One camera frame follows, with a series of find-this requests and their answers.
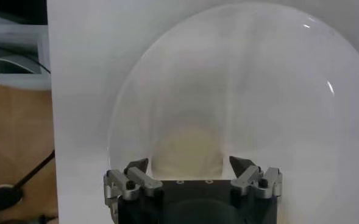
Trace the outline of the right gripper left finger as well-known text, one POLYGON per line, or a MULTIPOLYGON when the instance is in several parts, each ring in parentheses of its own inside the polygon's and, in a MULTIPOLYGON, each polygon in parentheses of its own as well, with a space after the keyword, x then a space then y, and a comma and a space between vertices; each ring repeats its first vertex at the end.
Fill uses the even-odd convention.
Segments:
POLYGON ((104 203, 113 207, 122 196, 127 201, 136 200, 142 192, 147 197, 160 197, 163 183, 146 174, 147 158, 131 161, 123 171, 108 170, 104 175, 104 203))

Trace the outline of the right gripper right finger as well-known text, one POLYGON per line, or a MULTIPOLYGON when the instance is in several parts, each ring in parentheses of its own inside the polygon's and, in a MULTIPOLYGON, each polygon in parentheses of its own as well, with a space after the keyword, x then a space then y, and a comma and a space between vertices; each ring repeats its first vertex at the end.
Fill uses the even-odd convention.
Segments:
POLYGON ((229 157, 236 178, 230 185, 239 190, 241 196, 253 191, 256 198, 270 199, 282 196, 282 173, 279 168, 269 167, 264 172, 249 159, 229 157))

